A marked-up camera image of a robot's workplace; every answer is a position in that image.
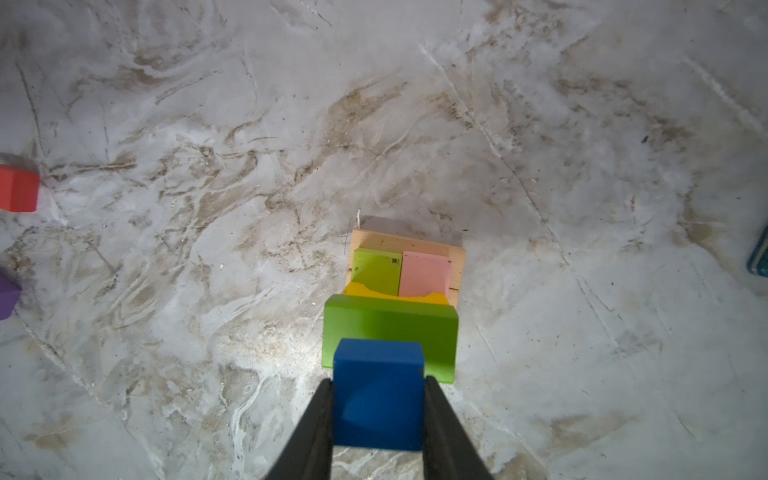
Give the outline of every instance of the yellow block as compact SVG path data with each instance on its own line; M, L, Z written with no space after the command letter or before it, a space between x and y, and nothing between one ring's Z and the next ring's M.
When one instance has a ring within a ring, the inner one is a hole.
M369 296L371 298L383 298L388 300L402 300L404 302L434 303L436 305L448 305L448 299L442 293L430 293L427 296L397 296L387 295L370 290L367 286L358 282L350 282L343 291L344 295Z

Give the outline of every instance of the toy block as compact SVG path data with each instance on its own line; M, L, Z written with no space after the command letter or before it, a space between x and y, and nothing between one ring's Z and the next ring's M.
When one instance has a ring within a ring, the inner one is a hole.
M18 288L11 280L0 275L0 320L5 320L13 313L18 296L22 289Z
M21 168L0 165L0 209L34 212L38 209L40 175Z
M458 292L462 286L462 274L464 273L464 262L467 252L461 247L446 245L444 243L429 242L427 240L418 240L415 238L401 237L400 235L390 235L389 233L374 232L371 230L355 229L349 240L349 261L347 262L346 282L353 281L354 253L360 248L371 250L382 250L394 253L403 253L405 251L430 253L448 257L451 260L451 282L449 283L448 302L458 305Z
M333 397L334 445L421 450L420 344L342 339L333 356Z
M398 296L448 295L451 259L430 253L403 252Z
M341 339L421 343L426 375L451 383L455 375L458 314L450 305L332 295L323 318L323 366L333 366Z
M359 248L353 257L352 281L374 292L397 295L401 266L401 253Z
M344 295L369 296L371 298L386 298L389 300L401 300L404 302L434 303L436 305L448 305L448 298L440 293L430 293L426 296L394 296L385 293L374 292L362 283L351 282L342 292Z

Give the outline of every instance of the red block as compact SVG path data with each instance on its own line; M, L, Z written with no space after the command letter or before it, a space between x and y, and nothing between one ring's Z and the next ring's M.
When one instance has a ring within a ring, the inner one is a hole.
M40 175L21 168L0 165L0 209L34 212L38 209Z

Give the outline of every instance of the yellow-green block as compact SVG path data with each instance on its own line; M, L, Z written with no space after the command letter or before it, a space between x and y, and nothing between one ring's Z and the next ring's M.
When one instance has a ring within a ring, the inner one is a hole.
M359 248L352 260L352 281L369 290L397 295L400 290L402 253Z
M419 342L425 375L452 383L457 337L458 314L450 305L332 295L323 320L323 366L333 367L341 339Z

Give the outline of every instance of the purple block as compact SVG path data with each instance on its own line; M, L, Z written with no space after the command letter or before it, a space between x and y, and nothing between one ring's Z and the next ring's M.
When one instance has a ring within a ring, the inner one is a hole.
M11 280L0 275L0 320L5 320L13 313L18 296L22 289L18 288Z

